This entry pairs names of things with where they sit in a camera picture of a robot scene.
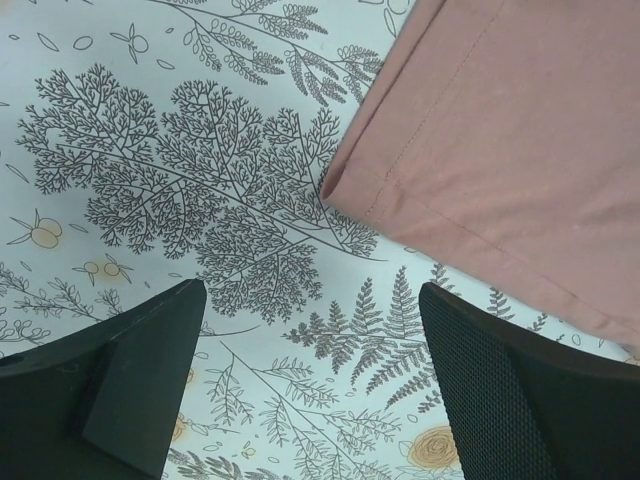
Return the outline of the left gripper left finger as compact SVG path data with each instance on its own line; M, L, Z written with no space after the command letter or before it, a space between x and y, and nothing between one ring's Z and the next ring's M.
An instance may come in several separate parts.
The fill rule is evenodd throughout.
M161 478L206 299L185 280L2 358L2 478Z

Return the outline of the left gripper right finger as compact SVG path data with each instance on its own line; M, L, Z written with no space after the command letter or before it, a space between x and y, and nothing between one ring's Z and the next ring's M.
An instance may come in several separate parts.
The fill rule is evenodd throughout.
M419 307L465 478L638 478L638 367L537 335L433 283Z

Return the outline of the pink printed t-shirt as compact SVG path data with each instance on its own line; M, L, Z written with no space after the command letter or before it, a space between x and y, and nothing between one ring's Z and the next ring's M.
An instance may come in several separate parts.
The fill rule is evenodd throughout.
M637 348L638 3L415 3L321 197Z

